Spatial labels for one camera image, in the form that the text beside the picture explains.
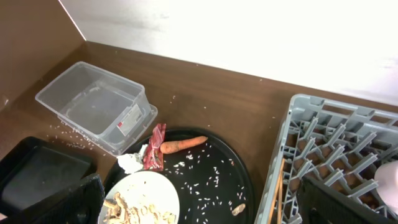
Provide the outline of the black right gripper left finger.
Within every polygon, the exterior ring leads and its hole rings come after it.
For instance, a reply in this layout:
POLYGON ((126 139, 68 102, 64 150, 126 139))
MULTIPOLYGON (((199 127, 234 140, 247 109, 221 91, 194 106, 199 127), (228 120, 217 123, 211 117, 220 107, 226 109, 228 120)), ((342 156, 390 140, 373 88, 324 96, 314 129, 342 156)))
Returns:
POLYGON ((17 214, 7 215, 1 224, 97 224, 104 199, 100 176, 91 174, 17 214))

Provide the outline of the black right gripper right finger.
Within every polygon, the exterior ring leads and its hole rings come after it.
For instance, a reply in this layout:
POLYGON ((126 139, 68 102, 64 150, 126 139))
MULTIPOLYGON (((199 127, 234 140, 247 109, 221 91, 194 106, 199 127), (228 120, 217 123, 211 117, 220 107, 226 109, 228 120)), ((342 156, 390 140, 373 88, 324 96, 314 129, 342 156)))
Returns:
POLYGON ((396 224, 312 177, 303 177, 297 194, 303 224, 396 224))

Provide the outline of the wooden chopstick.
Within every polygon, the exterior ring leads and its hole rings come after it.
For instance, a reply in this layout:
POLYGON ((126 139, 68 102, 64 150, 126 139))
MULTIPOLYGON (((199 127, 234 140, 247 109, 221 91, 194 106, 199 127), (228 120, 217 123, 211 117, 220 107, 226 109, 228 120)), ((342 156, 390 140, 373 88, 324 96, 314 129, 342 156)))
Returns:
POLYGON ((283 189, 283 177, 282 174, 279 176, 279 189, 278 189, 278 204, 277 204, 277 224, 282 223, 282 190, 283 189))
POLYGON ((277 182, 276 182, 276 186, 275 186, 275 191, 274 191, 274 194, 272 196, 271 208, 269 210, 269 216, 268 216, 267 224, 270 224, 271 220, 272 220, 272 216, 273 216, 273 213, 274 213, 274 205, 275 205, 275 201, 276 201, 277 194, 278 194, 278 191, 279 191, 279 185, 280 185, 280 182, 281 182, 281 179, 282 179, 281 176, 282 176, 282 173, 283 173, 283 168, 284 168, 284 159, 281 160, 281 165, 280 165, 280 169, 279 169, 278 176, 277 176, 277 182))

